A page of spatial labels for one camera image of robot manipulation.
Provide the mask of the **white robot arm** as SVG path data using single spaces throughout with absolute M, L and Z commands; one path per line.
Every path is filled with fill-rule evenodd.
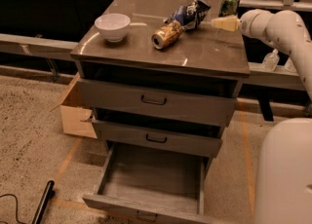
M 214 28 L 239 31 L 289 56 L 312 97 L 312 41 L 301 16 L 291 10 L 249 10 L 219 17 Z M 265 136 L 257 162 L 253 224 L 312 224 L 312 120 L 287 119 Z

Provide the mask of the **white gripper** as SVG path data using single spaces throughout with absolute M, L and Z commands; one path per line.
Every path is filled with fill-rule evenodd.
M 267 39 L 267 25 L 273 14 L 260 9 L 249 10 L 238 19 L 236 16 L 221 17 L 211 20 L 211 26 L 227 31 L 239 29 L 243 35 L 255 39 Z

